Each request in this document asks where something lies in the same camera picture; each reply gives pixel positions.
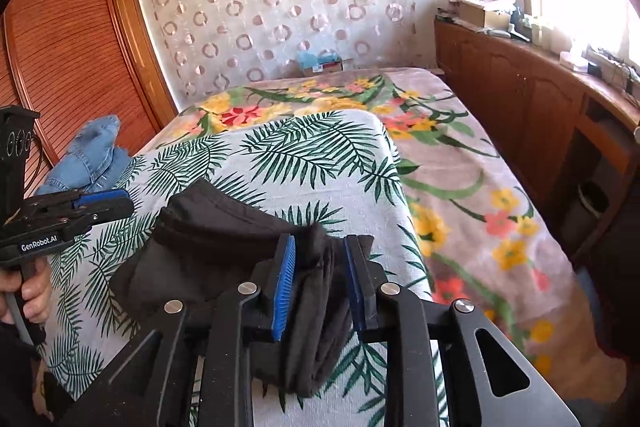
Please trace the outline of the person left hand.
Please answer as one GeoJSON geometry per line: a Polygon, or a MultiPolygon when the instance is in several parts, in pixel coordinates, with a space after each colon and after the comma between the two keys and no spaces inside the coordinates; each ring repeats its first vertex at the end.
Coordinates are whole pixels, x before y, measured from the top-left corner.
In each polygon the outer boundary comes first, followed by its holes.
{"type": "Polygon", "coordinates": [[[23,313],[29,322],[34,324],[43,324],[47,321],[51,309],[51,267],[46,257],[35,260],[35,272],[25,282],[18,272],[1,270],[0,275],[0,317],[4,324],[13,324],[13,315],[6,303],[7,293],[22,294],[25,301],[23,313]]]}

